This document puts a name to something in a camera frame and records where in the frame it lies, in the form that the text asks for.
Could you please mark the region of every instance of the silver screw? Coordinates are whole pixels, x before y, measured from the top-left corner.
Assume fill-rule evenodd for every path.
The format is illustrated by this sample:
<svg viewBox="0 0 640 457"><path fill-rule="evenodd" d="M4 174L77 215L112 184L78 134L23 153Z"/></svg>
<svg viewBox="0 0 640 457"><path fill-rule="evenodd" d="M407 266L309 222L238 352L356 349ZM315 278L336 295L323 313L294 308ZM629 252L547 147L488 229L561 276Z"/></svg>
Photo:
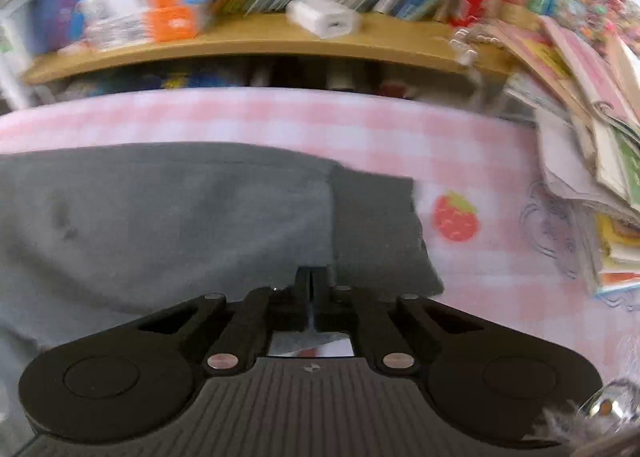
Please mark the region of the silver screw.
<svg viewBox="0 0 640 457"><path fill-rule="evenodd" d="M207 358L207 364L218 371L226 371L232 369L238 364L238 357L233 354L214 354Z"/></svg>
<svg viewBox="0 0 640 457"><path fill-rule="evenodd" d="M382 358L384 365L390 369L408 369L415 363L414 357L403 352L393 352Z"/></svg>

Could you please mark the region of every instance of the white power adapter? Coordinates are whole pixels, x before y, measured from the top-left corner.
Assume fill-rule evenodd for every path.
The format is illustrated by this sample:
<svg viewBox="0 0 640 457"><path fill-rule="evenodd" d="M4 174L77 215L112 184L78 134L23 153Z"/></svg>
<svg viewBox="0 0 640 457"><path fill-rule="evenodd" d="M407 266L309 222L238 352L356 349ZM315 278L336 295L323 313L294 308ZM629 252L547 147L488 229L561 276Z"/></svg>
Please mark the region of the white power adapter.
<svg viewBox="0 0 640 457"><path fill-rule="evenodd" d="M334 0L292 0L287 18L322 39L349 34L360 26L360 15Z"/></svg>

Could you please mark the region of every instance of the pink checkered tablecloth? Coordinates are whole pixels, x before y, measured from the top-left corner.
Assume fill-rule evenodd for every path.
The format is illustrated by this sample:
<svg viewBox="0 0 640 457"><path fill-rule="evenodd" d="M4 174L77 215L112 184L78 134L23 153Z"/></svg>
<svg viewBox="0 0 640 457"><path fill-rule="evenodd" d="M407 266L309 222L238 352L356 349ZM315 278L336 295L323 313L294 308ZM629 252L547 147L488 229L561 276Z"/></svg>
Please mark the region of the pink checkered tablecloth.
<svg viewBox="0 0 640 457"><path fill-rule="evenodd" d="M0 117L0 153L174 141L276 146L414 178L444 303L575 349L604 379L623 371L618 343L640 332L635 297L588 296L531 128L424 103L278 88L137 92ZM465 242L434 223L450 191L475 209L479 228Z"/></svg>

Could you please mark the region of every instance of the bookshelf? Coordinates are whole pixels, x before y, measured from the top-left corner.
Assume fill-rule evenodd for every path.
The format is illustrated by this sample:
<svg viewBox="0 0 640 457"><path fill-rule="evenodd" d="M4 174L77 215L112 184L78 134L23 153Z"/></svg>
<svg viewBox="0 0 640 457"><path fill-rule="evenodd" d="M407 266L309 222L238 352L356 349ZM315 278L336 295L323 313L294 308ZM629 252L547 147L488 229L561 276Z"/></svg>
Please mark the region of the bookshelf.
<svg viewBox="0 0 640 457"><path fill-rule="evenodd" d="M284 14L226 16L188 40L125 47L108 52L53 53L36 58L22 78L36 85L110 67L190 56L300 54L341 56L462 72L449 45L452 28L437 22L405 22L381 14L362 15L361 29L321 40L287 22ZM513 58L491 45L478 46L479 69L507 76Z"/></svg>

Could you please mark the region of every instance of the red strawberry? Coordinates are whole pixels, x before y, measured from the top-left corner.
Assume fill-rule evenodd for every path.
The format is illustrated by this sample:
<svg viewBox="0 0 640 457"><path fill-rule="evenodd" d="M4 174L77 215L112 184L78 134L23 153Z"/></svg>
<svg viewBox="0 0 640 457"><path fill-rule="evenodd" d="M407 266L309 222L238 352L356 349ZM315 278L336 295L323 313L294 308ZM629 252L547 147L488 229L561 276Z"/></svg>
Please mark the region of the red strawberry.
<svg viewBox="0 0 640 457"><path fill-rule="evenodd" d="M453 242L469 241L480 229L476 209L455 192L448 192L436 200L433 226L443 237Z"/></svg>

